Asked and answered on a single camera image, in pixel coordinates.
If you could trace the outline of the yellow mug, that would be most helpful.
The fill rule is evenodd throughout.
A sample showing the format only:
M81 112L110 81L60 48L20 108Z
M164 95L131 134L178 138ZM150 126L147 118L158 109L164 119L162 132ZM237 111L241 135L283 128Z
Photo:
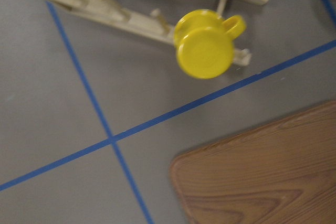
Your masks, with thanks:
M184 15L174 29L176 60L196 79L223 74L234 60L234 40L246 29L242 16L224 19L215 11L198 9Z

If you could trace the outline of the brown wooden tray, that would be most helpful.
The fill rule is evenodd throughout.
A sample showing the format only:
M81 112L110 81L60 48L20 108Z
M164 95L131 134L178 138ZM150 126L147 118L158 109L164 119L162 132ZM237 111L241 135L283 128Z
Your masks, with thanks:
M176 157L190 223L335 223L335 102Z

